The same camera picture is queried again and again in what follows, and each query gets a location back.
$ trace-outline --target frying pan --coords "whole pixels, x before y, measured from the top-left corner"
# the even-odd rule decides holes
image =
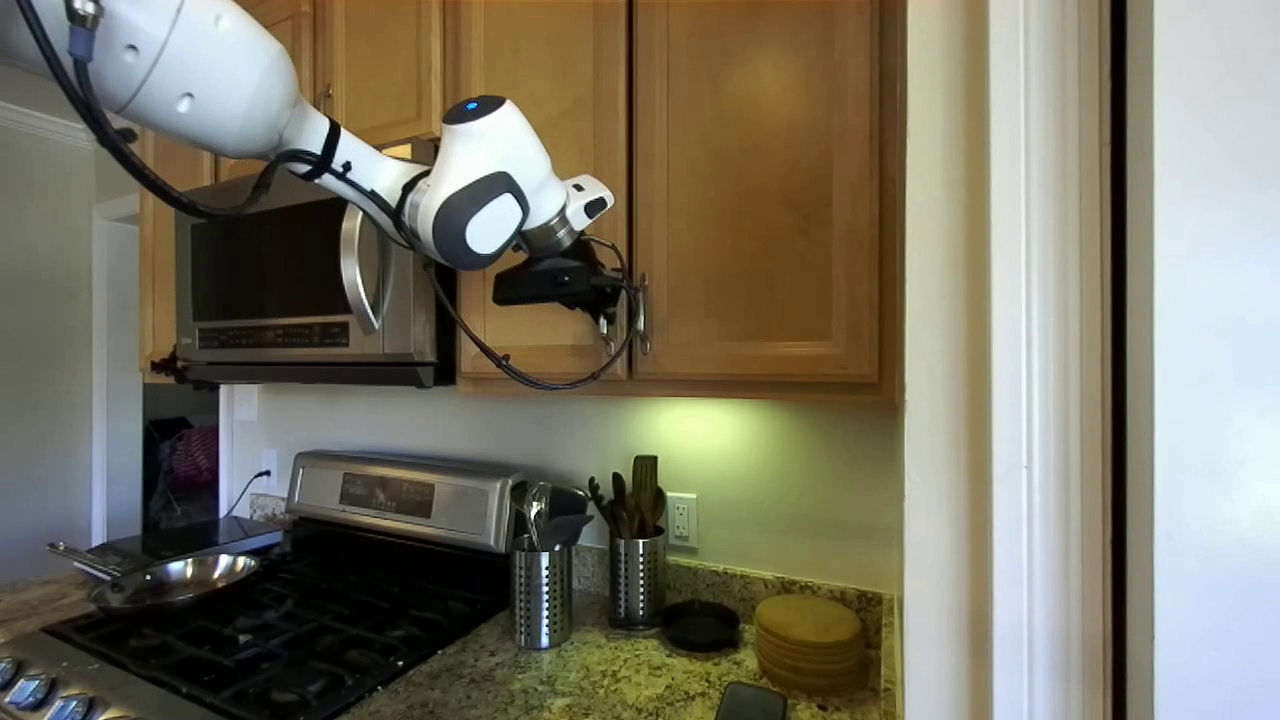
[[[99,608],[145,608],[145,603],[187,603],[205,591],[239,585],[254,573],[254,557],[232,557],[232,554],[197,554],[157,564],[131,564],[131,570],[105,570],[99,557],[67,545],[48,545],[54,557],[71,560],[75,573],[84,573],[87,597]]]
[[[729,603],[685,600],[654,612],[665,639],[685,653],[731,653],[739,646],[739,616]]]

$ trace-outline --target stove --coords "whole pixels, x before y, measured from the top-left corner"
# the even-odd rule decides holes
[[[301,452],[261,573],[190,603],[93,612],[0,650],[6,718],[327,720],[508,608],[527,477]]]

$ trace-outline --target wooden cabinet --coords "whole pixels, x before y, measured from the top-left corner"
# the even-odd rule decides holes
[[[141,156],[179,191],[205,188],[216,179],[216,162],[190,145],[163,142],[145,134]],[[141,197],[141,373],[152,373],[152,360],[171,355],[176,346],[176,211],[157,197]]]
[[[643,0],[633,42],[635,379],[897,391],[897,4]]]
[[[592,237],[626,249],[626,4],[469,0],[454,14],[447,101],[510,95],[558,176],[588,173],[616,191],[616,211]],[[516,262],[460,275],[462,320],[532,376],[567,379],[595,368],[606,349],[582,313],[558,306],[497,310],[487,299],[493,275]],[[460,342],[460,376],[483,385],[498,373]]]
[[[366,145],[439,138],[444,0],[315,0],[315,110]]]

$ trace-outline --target wall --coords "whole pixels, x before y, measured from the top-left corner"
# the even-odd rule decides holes
[[[1280,4],[1131,28],[1131,718],[1274,718]]]
[[[87,539],[97,148],[0,105],[0,585],[63,573],[48,539]]]
[[[31,110],[54,126],[75,120],[71,105],[44,71],[37,78],[6,66],[0,66],[0,105]]]
[[[901,588],[901,418],[839,405],[462,398],[454,389],[222,389],[222,504],[261,449],[493,456],[582,484],[665,452],[700,497],[696,560],[845,588]]]

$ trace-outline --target stainless steel canister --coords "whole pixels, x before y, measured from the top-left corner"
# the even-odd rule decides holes
[[[668,585],[668,538],[616,538],[606,545],[606,624],[654,624]]]
[[[573,633],[573,548],[510,554],[516,650],[557,650]]]

